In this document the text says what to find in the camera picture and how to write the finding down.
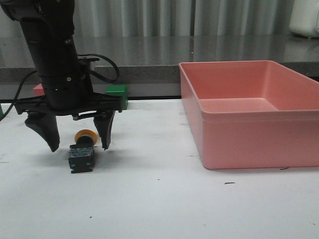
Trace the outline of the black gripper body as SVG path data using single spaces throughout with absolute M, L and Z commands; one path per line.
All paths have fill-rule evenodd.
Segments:
M 17 113 L 38 112 L 54 116 L 73 115 L 75 120 L 100 116 L 107 111 L 123 110 L 123 97 L 93 91 L 90 74 L 72 73 L 56 77 L 40 77 L 44 95 L 18 99 Z

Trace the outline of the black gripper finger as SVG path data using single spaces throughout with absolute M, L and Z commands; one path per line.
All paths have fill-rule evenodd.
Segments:
M 111 143 L 111 130 L 115 111 L 107 111 L 104 115 L 95 116 L 93 121 L 101 138 L 102 148 L 104 150 L 109 148 Z
M 25 120 L 25 125 L 40 135 L 48 144 L 52 152 L 55 152 L 59 148 L 60 137 L 56 116 L 30 112 Z

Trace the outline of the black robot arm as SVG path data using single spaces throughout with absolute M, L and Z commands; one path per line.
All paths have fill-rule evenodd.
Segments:
M 14 99 L 18 114 L 27 113 L 25 125 L 39 134 L 52 151 L 59 148 L 56 118 L 92 118 L 107 149 L 115 112 L 123 109 L 121 96 L 93 91 L 90 59 L 78 55 L 73 41 L 72 0 L 3 0 L 5 14 L 19 22 L 32 56 L 43 96 Z

